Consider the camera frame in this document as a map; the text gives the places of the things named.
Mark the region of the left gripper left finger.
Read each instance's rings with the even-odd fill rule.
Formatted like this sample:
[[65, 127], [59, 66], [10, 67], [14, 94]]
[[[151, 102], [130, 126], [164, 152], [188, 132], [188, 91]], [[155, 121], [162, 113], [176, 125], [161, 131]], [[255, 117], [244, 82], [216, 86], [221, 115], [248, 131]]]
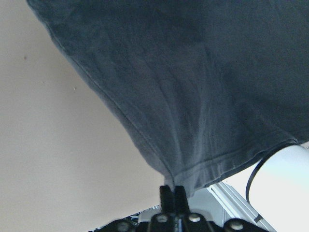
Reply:
[[165, 214], [174, 213], [174, 195], [169, 186], [160, 186], [161, 212]]

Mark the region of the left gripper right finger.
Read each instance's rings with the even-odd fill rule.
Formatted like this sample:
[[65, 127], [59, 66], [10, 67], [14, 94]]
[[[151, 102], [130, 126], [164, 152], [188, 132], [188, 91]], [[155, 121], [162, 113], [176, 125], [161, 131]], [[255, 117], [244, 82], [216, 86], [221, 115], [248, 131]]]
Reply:
[[177, 214], [188, 214], [190, 212], [184, 186], [175, 187], [174, 203], [175, 203], [175, 210]]

